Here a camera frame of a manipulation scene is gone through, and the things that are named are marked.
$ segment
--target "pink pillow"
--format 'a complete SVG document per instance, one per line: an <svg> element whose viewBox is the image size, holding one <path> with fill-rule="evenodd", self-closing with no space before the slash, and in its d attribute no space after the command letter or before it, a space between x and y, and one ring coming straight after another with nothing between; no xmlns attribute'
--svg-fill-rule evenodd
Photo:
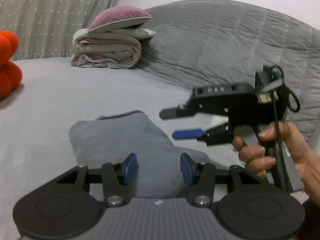
<svg viewBox="0 0 320 240"><path fill-rule="evenodd" d="M152 16L132 6L115 6L99 13L89 25L89 32L101 33L147 22Z"/></svg>

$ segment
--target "pink and white blanket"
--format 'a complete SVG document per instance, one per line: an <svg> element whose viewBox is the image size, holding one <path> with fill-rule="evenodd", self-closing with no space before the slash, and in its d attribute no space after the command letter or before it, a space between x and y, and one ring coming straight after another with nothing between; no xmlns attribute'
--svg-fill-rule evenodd
<svg viewBox="0 0 320 240"><path fill-rule="evenodd" d="M155 34L156 32L147 29L119 29L103 33L91 33L88 29L78 30L73 36L74 53L71 65L131 68L141 56L139 40Z"/></svg>

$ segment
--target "device handle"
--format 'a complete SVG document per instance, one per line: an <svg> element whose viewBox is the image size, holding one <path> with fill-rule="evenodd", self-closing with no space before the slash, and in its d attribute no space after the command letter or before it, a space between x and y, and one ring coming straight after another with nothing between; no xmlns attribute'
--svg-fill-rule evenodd
<svg viewBox="0 0 320 240"><path fill-rule="evenodd" d="M303 183L291 156L286 153L284 145L281 145L284 153L283 163L276 141L263 142L258 139L258 133L267 126L259 125L254 128L249 125L238 126L234 129L234 135L240 136L246 145L260 144L264 146L266 148L265 155L276 159L276 164L270 169L275 186L289 193L302 190Z"/></svg>

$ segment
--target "round black joint cover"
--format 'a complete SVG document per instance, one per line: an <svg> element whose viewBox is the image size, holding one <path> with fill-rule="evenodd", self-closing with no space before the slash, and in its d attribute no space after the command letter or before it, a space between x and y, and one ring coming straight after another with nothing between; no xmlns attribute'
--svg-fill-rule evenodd
<svg viewBox="0 0 320 240"><path fill-rule="evenodd" d="M216 212L227 230L244 239L287 239L304 220L303 206L288 193L230 193Z"/></svg>
<svg viewBox="0 0 320 240"><path fill-rule="evenodd" d="M101 204L86 192L31 193L13 209L19 232L35 239L67 239L98 222Z"/></svg>

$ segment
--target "curtain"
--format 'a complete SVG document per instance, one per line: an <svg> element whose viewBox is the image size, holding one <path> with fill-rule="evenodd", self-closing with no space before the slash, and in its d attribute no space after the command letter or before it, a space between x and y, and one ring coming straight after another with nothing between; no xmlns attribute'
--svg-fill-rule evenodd
<svg viewBox="0 0 320 240"><path fill-rule="evenodd" d="M12 60L70 57L73 34L116 0L0 0L0 30L19 37Z"/></svg>

